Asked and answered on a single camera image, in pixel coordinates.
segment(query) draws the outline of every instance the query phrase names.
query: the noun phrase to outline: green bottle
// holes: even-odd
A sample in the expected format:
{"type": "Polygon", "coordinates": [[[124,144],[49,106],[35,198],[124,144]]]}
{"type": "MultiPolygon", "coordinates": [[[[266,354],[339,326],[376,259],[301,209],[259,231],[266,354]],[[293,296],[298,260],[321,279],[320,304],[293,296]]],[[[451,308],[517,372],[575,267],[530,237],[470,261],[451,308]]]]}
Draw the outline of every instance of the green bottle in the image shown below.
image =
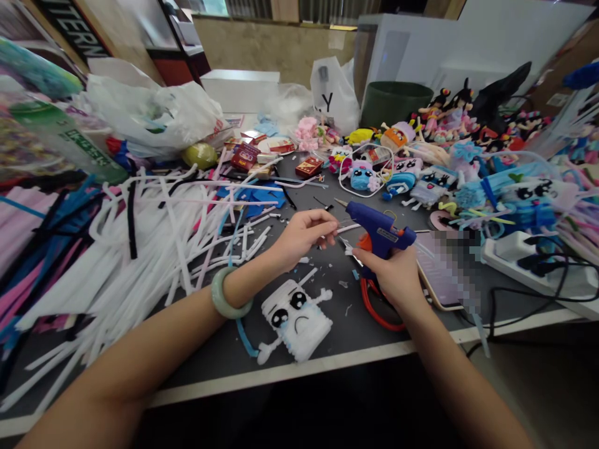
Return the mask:
{"type": "Polygon", "coordinates": [[[127,172],[77,129],[75,120],[56,106],[24,94],[8,111],[35,133],[40,141],[70,160],[77,168],[95,175],[98,183],[120,184],[127,172]]]}

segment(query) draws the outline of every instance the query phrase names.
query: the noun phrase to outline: white pipe cleaner toy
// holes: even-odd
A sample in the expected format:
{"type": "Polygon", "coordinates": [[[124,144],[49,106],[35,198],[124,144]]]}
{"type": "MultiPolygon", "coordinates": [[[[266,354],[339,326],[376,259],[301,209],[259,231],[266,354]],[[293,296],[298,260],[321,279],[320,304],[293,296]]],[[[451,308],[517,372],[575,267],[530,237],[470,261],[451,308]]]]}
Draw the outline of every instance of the white pipe cleaner toy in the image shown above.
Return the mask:
{"type": "Polygon", "coordinates": [[[447,189],[457,179],[457,173],[440,165],[432,165],[421,172],[421,178],[410,191],[408,201],[402,201],[404,206],[418,201],[412,210],[418,210],[422,205],[427,209],[437,203],[447,193],[447,189]]]}
{"type": "Polygon", "coordinates": [[[260,343],[258,365],[266,363],[270,354],[285,343],[298,362],[305,362],[331,330],[333,322],[324,316],[317,304],[333,297],[331,290],[321,289],[320,296],[310,298],[294,280],[289,279],[262,303],[262,314],[278,338],[271,344],[260,343]]]}
{"type": "Polygon", "coordinates": [[[536,176],[511,176],[515,184],[501,189],[502,201],[537,200],[545,197],[549,202],[562,209],[568,209],[577,202],[578,185],[574,183],[539,178],[536,176]]]}

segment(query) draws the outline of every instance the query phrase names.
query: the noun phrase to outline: yellow ball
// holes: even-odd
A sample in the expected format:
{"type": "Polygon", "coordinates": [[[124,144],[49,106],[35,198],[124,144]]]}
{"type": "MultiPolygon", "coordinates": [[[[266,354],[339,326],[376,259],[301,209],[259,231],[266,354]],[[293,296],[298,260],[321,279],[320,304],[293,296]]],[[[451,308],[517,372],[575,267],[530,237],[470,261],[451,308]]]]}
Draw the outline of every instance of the yellow ball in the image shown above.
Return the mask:
{"type": "Polygon", "coordinates": [[[200,170],[206,170],[213,167],[218,162],[218,155],[215,149],[203,142],[194,143],[181,154],[181,158],[190,167],[197,164],[200,170]]]}

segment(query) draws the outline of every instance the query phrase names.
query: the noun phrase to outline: floor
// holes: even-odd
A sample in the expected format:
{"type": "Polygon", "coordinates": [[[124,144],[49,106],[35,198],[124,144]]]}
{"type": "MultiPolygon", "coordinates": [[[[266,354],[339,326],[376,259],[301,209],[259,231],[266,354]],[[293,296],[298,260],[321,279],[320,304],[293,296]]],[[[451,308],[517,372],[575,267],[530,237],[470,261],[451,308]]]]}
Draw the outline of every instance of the floor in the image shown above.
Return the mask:
{"type": "MultiPolygon", "coordinates": [[[[506,339],[571,348],[495,344],[471,360],[519,418],[538,449],[599,446],[599,322],[559,324],[506,339]]],[[[463,345],[469,350],[472,345],[463,345]]]]}
{"type": "MultiPolygon", "coordinates": [[[[536,446],[596,448],[599,323],[560,324],[505,338],[547,345],[493,344],[491,359],[478,350],[471,360],[536,446]]],[[[463,345],[465,351],[470,347],[463,345]]],[[[252,440],[269,447],[282,438],[287,447],[304,448],[305,434],[349,446],[417,438],[422,447],[464,447],[417,355],[410,355],[150,410],[134,448],[247,447],[252,440]],[[323,436],[332,428],[337,430],[323,436]]],[[[19,439],[0,440],[0,449],[19,439]]]]}

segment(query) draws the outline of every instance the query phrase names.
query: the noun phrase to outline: bottle label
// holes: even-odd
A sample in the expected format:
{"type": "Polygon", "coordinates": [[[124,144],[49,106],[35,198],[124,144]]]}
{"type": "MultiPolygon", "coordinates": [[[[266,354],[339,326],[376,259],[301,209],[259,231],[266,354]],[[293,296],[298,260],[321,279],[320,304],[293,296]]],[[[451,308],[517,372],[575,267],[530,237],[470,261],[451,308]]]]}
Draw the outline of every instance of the bottle label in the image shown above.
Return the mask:
{"type": "Polygon", "coordinates": [[[96,164],[100,167],[111,165],[111,162],[106,156],[98,151],[98,148],[94,146],[88,139],[85,138],[79,131],[72,129],[64,133],[64,136],[74,142],[79,148],[90,156],[96,164]]]}

